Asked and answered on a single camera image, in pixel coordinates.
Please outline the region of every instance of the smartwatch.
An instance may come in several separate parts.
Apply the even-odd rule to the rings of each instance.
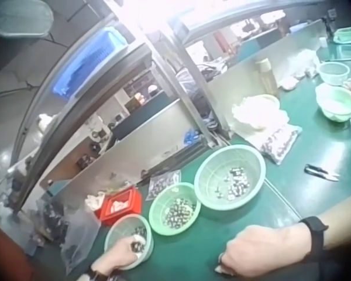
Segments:
[[[306,259],[309,261],[318,261],[324,252],[324,231],[329,228],[322,223],[318,217],[304,218],[300,222],[304,223],[311,232],[311,252]]]
[[[109,278],[108,276],[105,276],[97,271],[93,271],[91,267],[89,267],[84,274],[90,278],[90,281],[107,281]]]

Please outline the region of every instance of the green table surface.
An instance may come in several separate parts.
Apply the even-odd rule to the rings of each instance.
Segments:
[[[333,44],[321,49],[318,56],[322,60],[344,57],[340,55],[341,47],[346,46]],[[351,61],[345,64],[351,69]],[[319,214],[351,196],[351,120],[340,124],[324,117],[315,93],[321,83],[320,76],[305,78],[295,90],[281,93],[281,109],[287,112],[290,124],[302,128],[302,133],[281,165],[266,160],[267,179],[302,217]],[[231,144],[238,143],[246,142],[235,136]],[[307,163],[334,170],[340,174],[339,182],[305,174]]]
[[[182,171],[182,181],[193,183],[201,163],[213,152],[210,150],[196,158]],[[142,188],[146,198],[147,188]],[[148,218],[152,201],[145,202],[142,215]],[[238,232],[252,224],[283,227],[298,221],[299,217],[264,184],[258,195],[242,208],[233,211],[213,211],[202,206],[196,222],[182,234],[164,237],[153,232],[154,251],[148,261],[137,268],[123,272],[127,280],[224,280],[214,272],[218,256],[226,243]],[[72,272],[67,280],[76,278],[103,253],[108,227],[102,227],[87,260]],[[50,274],[64,275],[60,251],[52,246],[39,250],[36,259],[46,265]]]

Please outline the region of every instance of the red plastic box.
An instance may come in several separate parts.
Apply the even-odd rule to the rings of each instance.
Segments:
[[[129,202],[129,206],[122,210],[112,213],[111,207],[114,201]],[[142,213],[142,195],[135,188],[130,187],[118,194],[112,196],[105,196],[99,220],[104,225],[114,225],[114,223],[125,215]]]

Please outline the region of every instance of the green plastic bowl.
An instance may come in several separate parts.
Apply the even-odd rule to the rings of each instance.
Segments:
[[[331,86],[342,86],[350,73],[350,68],[347,65],[335,61],[322,63],[317,70],[321,79]]]
[[[109,230],[108,234],[105,238],[104,243],[104,252],[109,250],[113,247],[118,240],[124,237],[129,237],[135,231],[137,227],[145,227],[147,229],[147,237],[146,237],[146,246],[142,255],[136,260],[136,262],[132,263],[131,265],[125,266],[120,268],[120,270],[128,270],[135,268],[136,266],[140,265],[142,262],[148,260],[150,255],[153,252],[153,237],[150,225],[148,221],[143,218],[141,215],[126,215],[120,218]]]
[[[338,29],[335,32],[335,36],[341,42],[349,42],[349,41],[351,41],[351,27]]]
[[[244,168],[249,190],[241,197],[228,201],[226,196],[216,197],[216,187],[227,195],[228,186],[224,178],[233,167]],[[248,203],[260,191],[264,183],[266,165],[262,155],[247,145],[231,145],[217,150],[202,163],[195,176],[195,193],[200,202],[213,210],[226,211]]]
[[[351,118],[351,91],[322,84],[316,88],[316,101],[324,115],[335,122]]]
[[[181,228],[174,229],[164,225],[166,209],[169,208],[176,199],[187,199],[191,204],[196,204],[196,209],[190,220]],[[149,214],[149,221],[152,229],[160,235],[171,236],[184,232],[197,219],[200,212],[200,202],[195,195],[194,186],[191,183],[176,183],[163,190],[153,201]]]

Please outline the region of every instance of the blue bin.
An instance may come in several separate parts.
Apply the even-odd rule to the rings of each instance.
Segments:
[[[68,62],[68,66],[53,86],[53,93],[69,100],[88,76],[97,67],[103,66],[101,63],[108,56],[118,53],[127,45],[126,39],[115,28],[107,27],[100,30]]]

